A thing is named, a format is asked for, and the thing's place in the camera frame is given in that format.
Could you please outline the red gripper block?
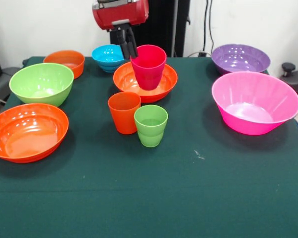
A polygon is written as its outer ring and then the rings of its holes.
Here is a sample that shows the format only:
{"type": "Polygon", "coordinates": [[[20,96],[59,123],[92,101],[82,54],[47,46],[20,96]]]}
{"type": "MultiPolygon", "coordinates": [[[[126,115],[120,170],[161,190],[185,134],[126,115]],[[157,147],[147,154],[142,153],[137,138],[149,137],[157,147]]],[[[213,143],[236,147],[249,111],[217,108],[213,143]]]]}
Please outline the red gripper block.
{"type": "MultiPolygon", "coordinates": [[[[147,0],[95,0],[92,5],[94,19],[102,30],[117,26],[144,23],[149,15],[147,0]]],[[[138,56],[137,44],[131,27],[117,31],[118,42],[125,59],[138,56]]]]}

